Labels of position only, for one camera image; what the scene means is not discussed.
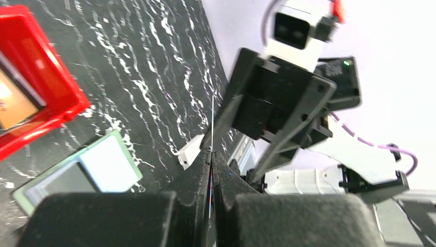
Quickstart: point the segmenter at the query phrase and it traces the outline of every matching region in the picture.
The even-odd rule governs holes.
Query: table
[[[201,0],[0,0],[16,4],[33,12],[92,106],[0,163],[0,239],[27,221],[14,188],[112,129],[143,174],[135,192],[179,175],[174,154],[206,130],[227,84]],[[214,148],[229,153],[236,138]]]

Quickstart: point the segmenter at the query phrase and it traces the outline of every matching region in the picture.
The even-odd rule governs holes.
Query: red tray
[[[0,8],[0,30],[0,51],[46,103],[27,124],[0,136],[1,161],[90,104],[27,7]]]

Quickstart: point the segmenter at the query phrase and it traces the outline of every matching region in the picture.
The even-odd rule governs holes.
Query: wall
[[[203,0],[206,14],[227,73],[231,75],[240,47],[263,50],[261,16],[267,0]],[[338,115],[361,136],[380,144],[396,143],[412,150],[419,167],[409,178],[415,189],[436,189],[432,115],[435,79],[431,59],[436,55],[430,15],[435,3],[343,0],[346,24],[326,46],[324,57],[353,55],[357,59],[363,103]],[[258,153],[265,143],[257,142]],[[334,164],[328,158],[300,152],[292,168]],[[411,159],[398,168],[407,170]]]

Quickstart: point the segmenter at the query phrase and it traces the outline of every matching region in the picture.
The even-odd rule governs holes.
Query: light green border
[[[72,154],[68,158],[64,159],[60,163],[52,166],[48,170],[44,171],[40,175],[38,175],[36,178],[30,180],[26,184],[22,185],[20,188],[16,189],[12,192],[11,196],[16,201],[16,203],[21,207],[21,209],[28,215],[31,216],[33,214],[33,211],[35,210],[35,207],[32,205],[32,203],[27,199],[26,195],[24,194],[25,191],[27,191],[29,188],[35,186],[38,184],[41,180],[47,178],[50,176],[53,172],[59,170],[65,165],[70,164],[71,162],[78,161],[78,158],[80,155],[82,155],[84,152],[88,151],[92,147],[98,145],[100,142],[105,140],[106,138],[114,136],[117,139],[118,144],[120,145],[121,149],[123,150],[123,153],[125,157],[128,159],[130,165],[132,166],[132,169],[135,171],[136,176],[138,177],[138,180],[142,179],[142,173],[139,171],[138,167],[136,167],[135,163],[133,162],[133,158],[128,151],[127,147],[125,146],[121,134],[118,130],[113,130],[111,133],[105,135],[104,137],[98,139],[96,142],[92,143],[90,146],[83,148],[79,150],[78,152]]]

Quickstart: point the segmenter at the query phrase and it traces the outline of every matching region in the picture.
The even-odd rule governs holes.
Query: red box
[[[0,51],[46,103],[27,124],[0,136],[1,161],[90,104],[26,6],[0,8],[0,30]]]

